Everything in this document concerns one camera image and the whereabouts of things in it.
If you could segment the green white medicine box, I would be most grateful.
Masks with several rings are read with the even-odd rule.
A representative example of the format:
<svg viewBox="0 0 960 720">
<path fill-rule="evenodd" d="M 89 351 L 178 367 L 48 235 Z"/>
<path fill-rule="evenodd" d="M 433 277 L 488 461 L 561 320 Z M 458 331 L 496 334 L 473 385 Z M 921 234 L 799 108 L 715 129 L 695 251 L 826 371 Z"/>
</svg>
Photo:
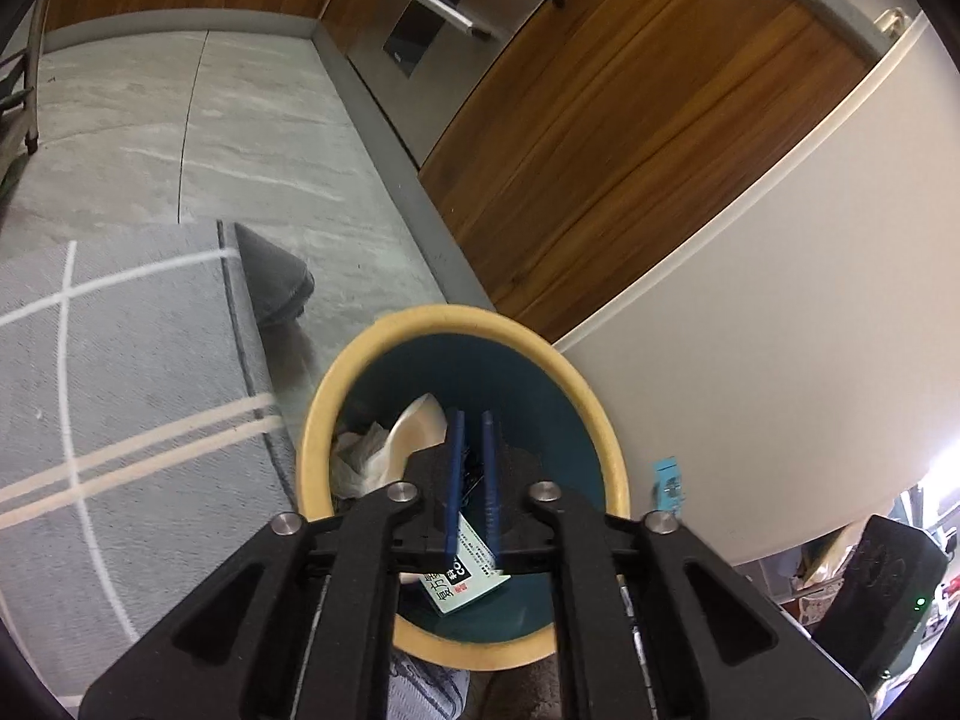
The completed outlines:
<svg viewBox="0 0 960 720">
<path fill-rule="evenodd" d="M 441 574 L 418 577 L 439 614 L 451 614 L 505 585 L 511 575 L 494 565 L 493 553 L 463 515 L 459 515 L 457 553 Z"/>
</svg>

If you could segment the red patterned paper cup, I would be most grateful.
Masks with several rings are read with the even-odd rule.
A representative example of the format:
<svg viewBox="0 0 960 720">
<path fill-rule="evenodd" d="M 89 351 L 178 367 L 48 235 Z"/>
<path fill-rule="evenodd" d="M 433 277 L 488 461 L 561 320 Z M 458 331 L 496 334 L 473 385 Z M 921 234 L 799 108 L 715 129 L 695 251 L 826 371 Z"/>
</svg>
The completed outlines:
<svg viewBox="0 0 960 720">
<path fill-rule="evenodd" d="M 405 408 L 381 447 L 364 465 L 363 493 L 372 493 L 402 479 L 409 458 L 446 438 L 448 420 L 432 394 L 421 395 Z"/>
</svg>

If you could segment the white tissue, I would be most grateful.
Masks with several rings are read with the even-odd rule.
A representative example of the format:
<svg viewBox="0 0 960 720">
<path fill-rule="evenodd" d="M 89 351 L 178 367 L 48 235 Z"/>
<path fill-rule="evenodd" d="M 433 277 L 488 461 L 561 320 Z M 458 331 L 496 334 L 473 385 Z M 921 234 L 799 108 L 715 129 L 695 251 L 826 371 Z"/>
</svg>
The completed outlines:
<svg viewBox="0 0 960 720">
<path fill-rule="evenodd" d="M 331 491 L 337 499 L 358 499 L 386 484 L 387 433 L 377 422 L 364 434 L 338 434 L 332 444 Z"/>
</svg>

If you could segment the wooden kitchen cabinets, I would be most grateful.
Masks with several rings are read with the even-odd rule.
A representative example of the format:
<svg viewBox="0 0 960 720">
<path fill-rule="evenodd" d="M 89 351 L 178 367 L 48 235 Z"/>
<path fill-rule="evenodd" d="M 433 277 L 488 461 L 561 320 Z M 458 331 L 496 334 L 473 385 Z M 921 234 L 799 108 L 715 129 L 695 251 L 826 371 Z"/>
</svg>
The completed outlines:
<svg viewBox="0 0 960 720">
<path fill-rule="evenodd" d="M 52 0 L 56 28 L 299 16 L 348 60 L 366 0 Z M 571 332 L 718 216 L 889 50 L 848 0 L 544 0 L 416 164 L 494 307 Z"/>
</svg>

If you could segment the teal bin with yellow rim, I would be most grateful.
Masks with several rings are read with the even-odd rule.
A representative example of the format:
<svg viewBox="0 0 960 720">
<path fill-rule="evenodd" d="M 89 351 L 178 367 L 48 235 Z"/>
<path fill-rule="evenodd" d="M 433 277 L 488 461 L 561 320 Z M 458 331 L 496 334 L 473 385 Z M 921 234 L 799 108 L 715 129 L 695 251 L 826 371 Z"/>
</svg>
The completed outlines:
<svg viewBox="0 0 960 720">
<path fill-rule="evenodd" d="M 421 395 L 475 419 L 491 411 L 508 445 L 535 455 L 544 477 L 615 517 L 630 517 L 628 475 L 601 402 L 565 356 L 500 314 L 420 305 L 376 320 L 325 372 L 296 457 L 296 500 L 309 520 L 332 515 L 331 455 L 343 431 L 389 427 Z M 543 575 L 514 577 L 451 614 L 421 587 L 398 595 L 394 644 L 441 667 L 519 668 L 555 650 Z"/>
</svg>

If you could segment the stainless steel shelf rack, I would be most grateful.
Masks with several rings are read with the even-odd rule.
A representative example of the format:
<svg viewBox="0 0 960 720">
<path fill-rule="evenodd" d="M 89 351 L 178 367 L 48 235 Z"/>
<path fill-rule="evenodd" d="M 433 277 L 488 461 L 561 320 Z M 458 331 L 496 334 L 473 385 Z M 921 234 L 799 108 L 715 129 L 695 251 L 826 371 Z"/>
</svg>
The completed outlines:
<svg viewBox="0 0 960 720">
<path fill-rule="evenodd" d="M 25 45 L 2 60 L 2 177 L 23 151 L 34 154 L 39 145 L 37 78 L 48 4 L 34 0 Z"/>
</svg>

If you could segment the steel drawer oven unit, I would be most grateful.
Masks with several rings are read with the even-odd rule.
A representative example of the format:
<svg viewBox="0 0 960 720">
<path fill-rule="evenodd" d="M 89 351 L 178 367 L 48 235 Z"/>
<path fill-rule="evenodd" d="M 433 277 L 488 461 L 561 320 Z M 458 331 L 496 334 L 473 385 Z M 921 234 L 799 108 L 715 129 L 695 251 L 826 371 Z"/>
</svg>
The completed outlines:
<svg viewBox="0 0 960 720">
<path fill-rule="evenodd" d="M 543 3 L 366 0 L 347 57 L 416 164 Z"/>
</svg>

